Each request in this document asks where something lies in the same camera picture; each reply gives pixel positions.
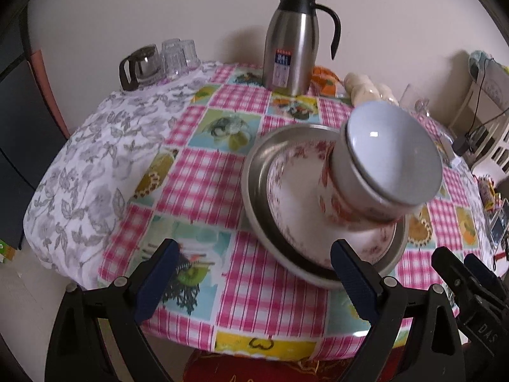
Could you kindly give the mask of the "black power adapter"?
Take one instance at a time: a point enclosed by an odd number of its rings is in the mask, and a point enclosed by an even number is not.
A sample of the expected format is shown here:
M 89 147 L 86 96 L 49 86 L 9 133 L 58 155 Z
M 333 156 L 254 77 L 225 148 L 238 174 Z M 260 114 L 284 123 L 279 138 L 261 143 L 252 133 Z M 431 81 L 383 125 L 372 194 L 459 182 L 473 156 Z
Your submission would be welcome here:
M 471 148 L 471 140 L 467 135 L 457 137 L 452 143 L 452 149 L 457 156 L 462 157 L 465 153 L 469 152 Z

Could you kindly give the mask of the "white round bowl red pattern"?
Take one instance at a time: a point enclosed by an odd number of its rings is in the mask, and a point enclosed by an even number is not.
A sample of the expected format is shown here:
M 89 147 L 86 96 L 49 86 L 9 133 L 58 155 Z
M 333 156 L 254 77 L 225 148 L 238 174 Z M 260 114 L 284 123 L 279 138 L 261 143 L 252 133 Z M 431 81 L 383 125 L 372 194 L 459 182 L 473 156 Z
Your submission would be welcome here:
M 317 199 L 320 209 L 324 213 L 325 218 L 329 222 L 345 227 L 347 230 L 351 231 L 382 229 L 396 224 L 397 222 L 382 225 L 360 224 L 360 219 L 357 218 L 355 216 L 355 213 L 352 212 L 349 206 L 346 205 L 346 202 L 343 200 L 342 196 L 337 191 L 334 180 L 331 178 L 329 158 L 331 147 L 334 145 L 335 143 L 331 142 L 331 144 L 329 144 L 327 148 L 324 164 L 317 184 Z

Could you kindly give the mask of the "large stainless steel plate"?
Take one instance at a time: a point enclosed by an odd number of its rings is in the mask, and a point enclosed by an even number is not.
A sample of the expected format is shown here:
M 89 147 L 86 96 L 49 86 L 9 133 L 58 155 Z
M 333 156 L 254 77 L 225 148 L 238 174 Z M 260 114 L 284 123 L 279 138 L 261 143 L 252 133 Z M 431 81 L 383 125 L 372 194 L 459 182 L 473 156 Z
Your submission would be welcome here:
M 241 176 L 241 194 L 248 221 L 260 243 L 289 272 L 314 286 L 340 289 L 342 283 L 333 269 L 312 263 L 291 248 L 278 230 L 267 201 L 267 176 L 274 157 L 285 148 L 303 141 L 337 139 L 339 132 L 318 124 L 297 124 L 274 129 L 257 140 L 247 155 Z M 396 242 L 382 260 L 373 264 L 380 275 L 393 271 L 406 249 L 409 222 L 397 224 Z

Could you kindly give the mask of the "smartphone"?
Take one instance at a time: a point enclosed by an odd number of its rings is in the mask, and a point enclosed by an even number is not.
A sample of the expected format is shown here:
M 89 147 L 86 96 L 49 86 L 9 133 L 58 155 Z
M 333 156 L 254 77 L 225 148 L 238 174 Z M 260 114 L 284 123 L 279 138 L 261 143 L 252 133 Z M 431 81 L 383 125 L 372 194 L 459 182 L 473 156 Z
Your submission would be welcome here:
M 501 243 L 506 230 L 507 230 L 508 222 L 506 221 L 503 215 L 496 215 L 493 218 L 493 221 L 490 224 L 490 235 L 491 241 L 495 247 Z

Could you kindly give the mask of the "pale blue round bowl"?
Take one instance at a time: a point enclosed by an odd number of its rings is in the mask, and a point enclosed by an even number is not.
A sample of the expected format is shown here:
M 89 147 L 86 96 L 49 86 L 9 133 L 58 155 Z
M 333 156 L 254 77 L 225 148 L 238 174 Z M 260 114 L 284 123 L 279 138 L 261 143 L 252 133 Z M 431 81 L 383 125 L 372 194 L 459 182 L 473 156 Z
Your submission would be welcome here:
M 432 138 L 407 111 L 383 101 L 356 106 L 346 122 L 355 164 L 372 188 L 395 203 L 431 201 L 443 181 Z

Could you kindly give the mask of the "pink checkered picture tablecloth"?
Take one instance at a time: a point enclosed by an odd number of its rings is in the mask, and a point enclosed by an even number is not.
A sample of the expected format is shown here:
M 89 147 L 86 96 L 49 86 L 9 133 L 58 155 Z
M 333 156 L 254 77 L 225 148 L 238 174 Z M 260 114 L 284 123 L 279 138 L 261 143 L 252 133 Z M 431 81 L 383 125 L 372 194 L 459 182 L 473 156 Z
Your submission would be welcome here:
M 291 99 L 261 87 L 261 70 L 225 65 L 192 90 L 162 150 L 146 164 L 105 251 L 103 283 L 127 275 L 166 238 L 178 270 L 143 329 L 190 348 L 276 360 L 349 358 L 367 333 L 346 295 L 280 265 L 250 231 L 241 170 L 254 143 L 295 123 L 336 128 L 349 100 L 310 89 Z

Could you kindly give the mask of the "orange snack packet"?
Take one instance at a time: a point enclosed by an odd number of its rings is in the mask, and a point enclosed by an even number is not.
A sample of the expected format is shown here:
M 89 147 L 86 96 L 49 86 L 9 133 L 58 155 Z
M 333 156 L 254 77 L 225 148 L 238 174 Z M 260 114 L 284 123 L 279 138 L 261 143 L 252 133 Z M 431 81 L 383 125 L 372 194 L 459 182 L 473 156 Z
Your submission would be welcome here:
M 322 97 L 339 97 L 343 81 L 326 67 L 313 67 L 311 82 Z

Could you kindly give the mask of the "white square bowl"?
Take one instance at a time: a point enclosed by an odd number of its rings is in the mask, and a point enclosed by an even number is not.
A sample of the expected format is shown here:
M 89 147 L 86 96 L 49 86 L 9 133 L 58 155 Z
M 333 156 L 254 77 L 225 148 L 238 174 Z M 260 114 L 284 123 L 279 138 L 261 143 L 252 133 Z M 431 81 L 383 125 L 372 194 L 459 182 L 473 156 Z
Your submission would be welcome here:
M 329 165 L 337 191 L 360 224 L 396 223 L 406 215 L 418 216 L 424 207 L 423 203 L 407 206 L 383 197 L 364 179 L 349 151 L 345 123 L 331 147 Z

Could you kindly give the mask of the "clear drinking glass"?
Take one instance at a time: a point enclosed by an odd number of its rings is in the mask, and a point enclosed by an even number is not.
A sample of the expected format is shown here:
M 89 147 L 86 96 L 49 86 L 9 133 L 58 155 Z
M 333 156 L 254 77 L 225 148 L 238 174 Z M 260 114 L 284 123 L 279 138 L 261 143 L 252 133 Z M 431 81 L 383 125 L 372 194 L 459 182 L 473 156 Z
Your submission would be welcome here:
M 182 40 L 180 42 L 180 46 L 182 47 L 182 49 L 184 51 L 187 68 L 189 70 L 198 69 L 201 65 L 201 60 L 199 59 L 199 57 L 197 55 L 194 40 Z
M 180 43 L 180 38 L 172 38 L 172 39 L 164 40 L 161 43 L 161 49 L 166 50 L 167 48 L 169 48 L 171 46 L 175 46 L 179 43 Z
M 185 53 L 180 45 L 173 45 L 162 51 L 163 66 L 168 79 L 178 79 L 187 74 Z

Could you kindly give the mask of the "clear glass mug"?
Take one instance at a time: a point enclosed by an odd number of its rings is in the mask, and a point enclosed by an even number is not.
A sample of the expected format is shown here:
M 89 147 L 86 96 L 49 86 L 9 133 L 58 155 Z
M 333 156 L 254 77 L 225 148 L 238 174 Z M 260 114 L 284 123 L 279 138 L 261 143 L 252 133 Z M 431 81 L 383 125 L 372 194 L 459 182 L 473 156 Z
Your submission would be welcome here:
M 418 89 L 417 86 L 409 84 L 406 86 L 399 104 L 403 109 L 415 112 L 419 115 L 429 117 L 430 99 Z

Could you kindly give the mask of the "white plastic basket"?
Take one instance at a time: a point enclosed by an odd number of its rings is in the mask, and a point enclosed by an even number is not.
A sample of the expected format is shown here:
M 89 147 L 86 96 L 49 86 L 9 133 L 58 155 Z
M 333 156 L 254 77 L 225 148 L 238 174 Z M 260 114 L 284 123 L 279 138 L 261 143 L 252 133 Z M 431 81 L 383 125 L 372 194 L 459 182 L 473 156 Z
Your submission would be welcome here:
M 508 67 L 477 50 L 469 56 L 468 71 L 471 85 L 449 130 L 455 138 L 470 137 L 466 161 L 471 166 L 493 147 L 508 120 Z

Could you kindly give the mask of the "grey floral white cloth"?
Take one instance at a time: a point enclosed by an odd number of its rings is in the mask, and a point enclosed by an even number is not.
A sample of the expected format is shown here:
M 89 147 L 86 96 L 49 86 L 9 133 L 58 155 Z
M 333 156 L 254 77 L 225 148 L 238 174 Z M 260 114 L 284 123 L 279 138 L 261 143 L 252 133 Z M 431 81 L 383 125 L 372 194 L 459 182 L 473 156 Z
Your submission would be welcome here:
M 23 218 L 29 246 L 48 269 L 86 289 L 128 201 L 193 95 L 220 63 L 208 61 L 175 81 L 114 91 L 58 152 Z

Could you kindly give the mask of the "bag of white buns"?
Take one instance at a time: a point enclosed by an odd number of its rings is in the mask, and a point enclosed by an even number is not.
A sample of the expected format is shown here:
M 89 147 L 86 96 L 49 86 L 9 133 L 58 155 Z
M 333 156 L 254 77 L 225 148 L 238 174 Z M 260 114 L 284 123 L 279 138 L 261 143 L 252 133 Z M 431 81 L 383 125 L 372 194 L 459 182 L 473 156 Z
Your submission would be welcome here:
M 399 105 L 388 85 L 374 83 L 366 74 L 348 73 L 343 80 L 343 85 L 353 107 L 371 101 L 385 101 Z

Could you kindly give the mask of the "stainless steel thermos jug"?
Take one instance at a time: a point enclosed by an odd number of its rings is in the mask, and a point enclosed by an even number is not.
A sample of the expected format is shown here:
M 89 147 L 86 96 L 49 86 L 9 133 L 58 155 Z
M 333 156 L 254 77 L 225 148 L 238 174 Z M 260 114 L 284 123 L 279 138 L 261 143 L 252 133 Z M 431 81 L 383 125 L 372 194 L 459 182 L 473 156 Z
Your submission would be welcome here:
M 262 84 L 287 97 L 307 93 L 319 45 L 317 13 L 323 11 L 334 23 L 331 57 L 337 55 L 342 24 L 333 9 L 317 0 L 279 0 L 265 39 Z

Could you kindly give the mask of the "red cushion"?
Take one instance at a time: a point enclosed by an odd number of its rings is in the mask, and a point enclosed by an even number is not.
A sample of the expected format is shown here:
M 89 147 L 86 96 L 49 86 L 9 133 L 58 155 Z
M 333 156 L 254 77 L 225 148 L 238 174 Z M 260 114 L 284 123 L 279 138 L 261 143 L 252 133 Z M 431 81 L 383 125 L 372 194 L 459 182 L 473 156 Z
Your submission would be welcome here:
M 197 381 L 337 381 L 353 360 L 276 361 L 211 354 L 196 350 L 185 365 L 182 379 Z

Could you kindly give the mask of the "white floral rim plate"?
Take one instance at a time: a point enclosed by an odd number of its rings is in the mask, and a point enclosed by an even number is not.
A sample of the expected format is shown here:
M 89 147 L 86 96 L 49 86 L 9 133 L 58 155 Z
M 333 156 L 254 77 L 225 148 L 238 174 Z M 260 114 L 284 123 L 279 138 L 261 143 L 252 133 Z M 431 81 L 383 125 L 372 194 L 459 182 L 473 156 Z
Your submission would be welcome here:
M 324 183 L 329 141 L 303 141 L 277 153 L 267 176 L 267 201 L 274 222 L 291 248 L 331 269 L 331 245 L 346 240 L 371 264 L 382 260 L 396 240 L 397 226 L 353 231 L 339 225 L 339 197 Z

